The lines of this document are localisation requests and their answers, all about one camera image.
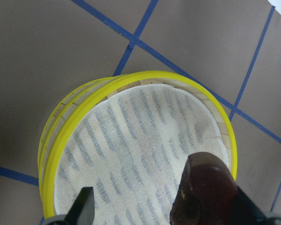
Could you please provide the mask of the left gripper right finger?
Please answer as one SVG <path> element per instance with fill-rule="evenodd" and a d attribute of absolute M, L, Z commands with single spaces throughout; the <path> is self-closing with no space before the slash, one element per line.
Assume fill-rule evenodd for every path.
<path fill-rule="evenodd" d="M 237 187 L 237 195 L 234 197 L 234 224 L 271 225 L 272 221 L 265 216 L 240 187 Z"/>

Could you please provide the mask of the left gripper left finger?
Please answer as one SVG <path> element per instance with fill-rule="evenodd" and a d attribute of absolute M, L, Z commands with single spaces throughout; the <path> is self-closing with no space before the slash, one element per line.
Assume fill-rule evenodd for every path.
<path fill-rule="evenodd" d="M 66 225 L 92 225 L 95 218 L 95 200 L 92 187 L 83 187 L 65 216 Z"/>

